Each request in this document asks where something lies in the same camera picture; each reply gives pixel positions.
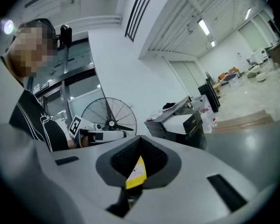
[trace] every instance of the yellow label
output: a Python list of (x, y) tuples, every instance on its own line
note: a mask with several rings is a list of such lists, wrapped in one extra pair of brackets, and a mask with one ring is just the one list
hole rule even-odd
[(136, 166), (134, 167), (130, 176), (126, 180), (126, 189), (131, 189), (141, 185), (142, 183), (144, 183), (145, 179), (146, 179), (145, 165), (142, 157), (140, 156), (138, 162), (136, 163)]

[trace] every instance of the tiled floor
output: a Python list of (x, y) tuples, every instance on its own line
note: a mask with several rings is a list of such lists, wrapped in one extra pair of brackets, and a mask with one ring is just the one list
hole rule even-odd
[(280, 68), (267, 73), (266, 80), (239, 78), (241, 86), (232, 90), (229, 84), (221, 88), (221, 107), (217, 121), (242, 117), (265, 110), (274, 121), (280, 119)]

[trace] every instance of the white label on yellow packet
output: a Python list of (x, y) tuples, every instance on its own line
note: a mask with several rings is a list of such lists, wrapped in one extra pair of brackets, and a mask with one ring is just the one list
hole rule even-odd
[(142, 174), (145, 174), (145, 171), (144, 171), (144, 168), (143, 168), (143, 165), (142, 163), (141, 164), (138, 164), (134, 167), (131, 175), (129, 176), (129, 178), (127, 180), (131, 180), (135, 177), (139, 177), (141, 176)]

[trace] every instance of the person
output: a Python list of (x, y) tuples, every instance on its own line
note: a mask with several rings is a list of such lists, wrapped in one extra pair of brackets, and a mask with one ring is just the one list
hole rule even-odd
[[(24, 78), (52, 60), (56, 52), (57, 37), (53, 25), (48, 19), (35, 19), (19, 26), (1, 59), (23, 86)], [(28, 90), (21, 95), (9, 123), (26, 131), (33, 139), (44, 141), (51, 152), (75, 148), (74, 142), (67, 141), (61, 127)]]

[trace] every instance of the black metal railing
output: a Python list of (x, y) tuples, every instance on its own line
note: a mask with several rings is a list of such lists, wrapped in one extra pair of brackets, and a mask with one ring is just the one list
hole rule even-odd
[(140, 21), (150, 0), (136, 0), (131, 11), (129, 22), (126, 27), (126, 34), (133, 42), (136, 36)]

